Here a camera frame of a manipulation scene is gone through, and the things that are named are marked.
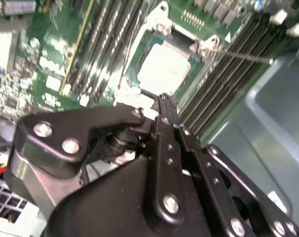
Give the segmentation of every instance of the metal rod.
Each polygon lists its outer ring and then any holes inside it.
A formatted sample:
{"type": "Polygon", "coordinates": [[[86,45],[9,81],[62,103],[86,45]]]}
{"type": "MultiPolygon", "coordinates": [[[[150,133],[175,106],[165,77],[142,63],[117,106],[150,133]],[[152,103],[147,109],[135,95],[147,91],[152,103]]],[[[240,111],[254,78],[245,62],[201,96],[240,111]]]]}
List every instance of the metal rod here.
{"type": "Polygon", "coordinates": [[[246,55],[246,54],[241,54],[241,53],[234,53],[234,52],[230,52],[230,51],[222,51],[222,50],[218,50],[218,49],[211,49],[211,51],[215,52],[215,53],[222,53],[222,54],[225,54],[228,56],[253,61],[253,62],[266,63],[269,65],[272,65],[274,63],[274,60],[272,58],[252,56],[252,55],[246,55]]]}

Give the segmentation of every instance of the capacitor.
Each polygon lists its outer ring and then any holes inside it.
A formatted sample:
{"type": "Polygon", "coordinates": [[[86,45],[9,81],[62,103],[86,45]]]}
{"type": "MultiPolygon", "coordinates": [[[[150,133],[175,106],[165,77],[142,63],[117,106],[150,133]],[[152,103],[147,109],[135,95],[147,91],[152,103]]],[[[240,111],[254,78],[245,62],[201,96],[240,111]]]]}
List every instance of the capacitor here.
{"type": "Polygon", "coordinates": [[[260,11],[262,10],[262,8],[263,8],[263,5],[264,5],[263,0],[257,0],[257,1],[255,2],[255,4],[254,4],[254,10],[255,10],[256,12],[260,12],[260,11]]]}

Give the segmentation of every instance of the white label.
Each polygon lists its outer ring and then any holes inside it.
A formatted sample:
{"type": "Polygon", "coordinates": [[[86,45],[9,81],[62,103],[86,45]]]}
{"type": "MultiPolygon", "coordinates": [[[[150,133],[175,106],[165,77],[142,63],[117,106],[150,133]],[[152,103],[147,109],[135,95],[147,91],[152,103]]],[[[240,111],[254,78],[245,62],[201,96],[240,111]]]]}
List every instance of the white label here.
{"type": "Polygon", "coordinates": [[[281,199],[278,197],[277,193],[275,191],[272,191],[268,194],[268,197],[273,201],[285,214],[288,213],[287,208],[282,203],[281,199]]]}
{"type": "Polygon", "coordinates": [[[51,76],[47,77],[46,87],[58,91],[61,85],[61,81],[51,76]]]}
{"type": "Polygon", "coordinates": [[[6,1],[4,5],[6,15],[33,13],[35,9],[35,1],[6,1]]]}
{"type": "Polygon", "coordinates": [[[225,37],[225,40],[228,42],[228,43],[231,43],[232,40],[231,40],[231,36],[230,36],[230,32],[228,32],[227,36],[225,37]]]}

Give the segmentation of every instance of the gray plastic panel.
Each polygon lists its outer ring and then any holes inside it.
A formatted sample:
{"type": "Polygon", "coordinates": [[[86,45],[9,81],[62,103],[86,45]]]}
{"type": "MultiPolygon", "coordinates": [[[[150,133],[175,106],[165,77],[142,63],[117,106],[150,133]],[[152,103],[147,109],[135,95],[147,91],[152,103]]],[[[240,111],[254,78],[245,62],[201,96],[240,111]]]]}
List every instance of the gray plastic panel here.
{"type": "Polygon", "coordinates": [[[278,58],[221,123],[219,146],[299,225],[299,62],[278,58]]]}

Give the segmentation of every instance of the bolt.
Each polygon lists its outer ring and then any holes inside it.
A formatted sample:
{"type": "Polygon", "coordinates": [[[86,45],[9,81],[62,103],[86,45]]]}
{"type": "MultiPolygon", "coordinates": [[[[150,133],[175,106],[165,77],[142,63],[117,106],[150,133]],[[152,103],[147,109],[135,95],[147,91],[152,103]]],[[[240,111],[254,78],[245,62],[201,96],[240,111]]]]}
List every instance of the bolt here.
{"type": "Polygon", "coordinates": [[[162,31],[164,31],[164,29],[165,29],[165,26],[164,26],[163,24],[158,23],[158,24],[156,25],[156,30],[157,30],[158,32],[162,32],[162,31]]]}
{"type": "Polygon", "coordinates": [[[273,222],[273,224],[274,224],[274,227],[276,228],[277,232],[280,235],[282,235],[282,236],[286,235],[286,231],[285,231],[283,225],[279,221],[275,221],[275,222],[273,222]]]}
{"type": "Polygon", "coordinates": [[[164,122],[165,124],[169,125],[169,120],[168,120],[167,118],[162,118],[161,120],[162,120],[162,122],[164,122]]]}
{"type": "Polygon", "coordinates": [[[61,144],[61,147],[69,154],[75,154],[80,150],[79,143],[72,138],[64,140],[61,144]]]}
{"type": "Polygon", "coordinates": [[[217,155],[218,154],[218,151],[215,147],[211,147],[211,151],[214,155],[217,155]]]}
{"type": "Polygon", "coordinates": [[[286,226],[288,227],[288,229],[290,230],[290,232],[291,232],[292,234],[294,234],[295,236],[298,235],[298,233],[297,233],[297,231],[296,231],[296,229],[295,229],[295,227],[294,227],[294,225],[293,225],[292,223],[287,222],[287,223],[286,223],[286,226]]]}
{"type": "Polygon", "coordinates": [[[215,185],[218,185],[218,184],[219,184],[219,180],[215,178],[215,179],[214,179],[214,184],[215,184],[215,185]]]}
{"type": "Polygon", "coordinates": [[[138,118],[140,118],[141,117],[141,115],[140,115],[140,113],[139,113],[139,111],[138,111],[138,109],[134,109],[134,110],[132,110],[132,112],[131,112],[134,116],[136,116],[136,117],[138,117],[138,118]]]}
{"type": "Polygon", "coordinates": [[[43,122],[36,124],[33,130],[39,137],[49,137],[52,134],[51,126],[43,122]]]}
{"type": "Polygon", "coordinates": [[[173,164],[173,159],[169,158],[168,161],[167,161],[167,164],[172,165],[173,164]]]}
{"type": "Polygon", "coordinates": [[[242,223],[238,219],[236,219],[236,218],[231,219],[230,224],[231,224],[235,234],[237,234],[240,237],[243,237],[245,235],[245,229],[244,229],[242,223]]]}
{"type": "Polygon", "coordinates": [[[175,214],[179,211],[179,203],[170,195],[164,196],[164,206],[168,212],[175,214]]]}
{"type": "Polygon", "coordinates": [[[190,132],[188,129],[186,129],[185,127],[183,128],[183,131],[184,131],[184,134],[189,136],[190,135],[190,132]]]}

